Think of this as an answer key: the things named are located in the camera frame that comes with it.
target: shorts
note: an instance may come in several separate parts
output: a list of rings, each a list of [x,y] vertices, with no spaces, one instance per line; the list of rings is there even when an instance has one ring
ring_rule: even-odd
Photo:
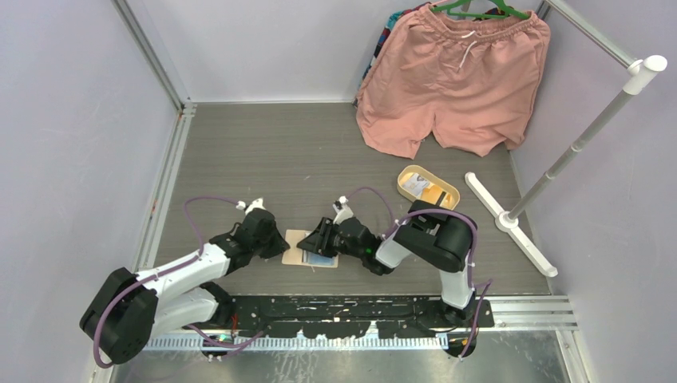
[[[430,6],[395,25],[358,91],[367,145],[414,158],[430,132],[444,148],[487,155],[524,140],[550,29],[532,11],[456,21]]]

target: clothing rack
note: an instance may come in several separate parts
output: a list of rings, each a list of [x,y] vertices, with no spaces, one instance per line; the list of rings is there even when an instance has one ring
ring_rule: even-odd
[[[645,86],[667,67],[667,60],[663,56],[650,56],[638,60],[621,49],[611,39],[602,34],[595,26],[590,24],[583,16],[576,12],[563,0],[544,0],[536,10],[536,14],[544,19],[550,10],[560,13],[564,19],[572,23],[590,40],[595,42],[604,52],[613,57],[630,74],[628,80],[618,95],[607,105],[597,118],[581,133],[581,135],[562,153],[560,158],[546,171],[543,176],[526,192],[524,197],[512,210],[505,210],[493,198],[491,193],[477,179],[475,173],[465,174],[465,182],[475,193],[477,198],[494,216],[496,226],[510,235],[517,246],[527,255],[536,268],[547,277],[557,276],[557,269],[543,256],[531,239],[520,229],[518,217],[524,212],[529,204],[538,197],[546,187],[566,168],[566,166],[583,151],[585,145],[602,130],[602,128]]]

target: shorts waistband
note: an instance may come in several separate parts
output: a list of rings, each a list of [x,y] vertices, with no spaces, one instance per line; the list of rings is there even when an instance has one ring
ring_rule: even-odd
[[[541,22],[532,10],[525,11],[529,15],[529,18],[526,20],[522,20],[517,16],[508,16],[507,18],[490,18],[489,20],[474,22],[472,20],[439,18],[431,9],[431,5],[421,7],[418,10],[419,17],[425,24],[450,40],[467,41],[469,39],[463,38],[463,36],[474,30],[476,33],[470,40],[477,42],[496,41],[527,30],[538,22]]]

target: yellow plastic tray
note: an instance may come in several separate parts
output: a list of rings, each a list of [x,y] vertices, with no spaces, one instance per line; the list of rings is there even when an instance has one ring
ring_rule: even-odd
[[[461,199],[461,193],[455,187],[418,165],[409,165],[402,170],[398,176],[398,191],[409,201],[421,199],[450,210]]]

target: colorful patterned garment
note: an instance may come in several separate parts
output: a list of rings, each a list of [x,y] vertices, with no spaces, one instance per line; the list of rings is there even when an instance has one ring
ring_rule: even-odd
[[[362,84],[362,81],[364,81],[364,77],[366,77],[366,74],[369,73],[369,69],[371,69],[371,66],[376,62],[376,57],[378,57],[378,54],[381,53],[381,48],[383,47],[383,44],[386,42],[388,37],[390,36],[390,31],[393,30],[395,27],[395,24],[398,22],[402,16],[409,14],[411,12],[414,12],[415,10],[418,10],[422,6],[430,4],[429,2],[424,2],[420,6],[417,6],[415,8],[412,8],[410,10],[401,10],[399,12],[395,12],[394,14],[391,14],[390,17],[388,18],[388,21],[386,22],[386,26],[383,28],[383,31],[381,32],[381,36],[378,38],[378,42],[376,43],[376,49],[374,49],[374,56],[371,58],[371,61],[369,62],[369,65],[366,66],[366,70],[364,71],[364,74],[362,75],[362,80],[360,80],[360,84],[358,85],[358,89],[360,85]],[[499,10],[498,8],[492,8],[488,11],[485,12],[485,14],[505,14],[504,11]],[[480,20],[484,20],[483,18],[475,18],[474,21],[478,22]],[[358,99],[355,98],[353,100],[353,106],[358,106]]]

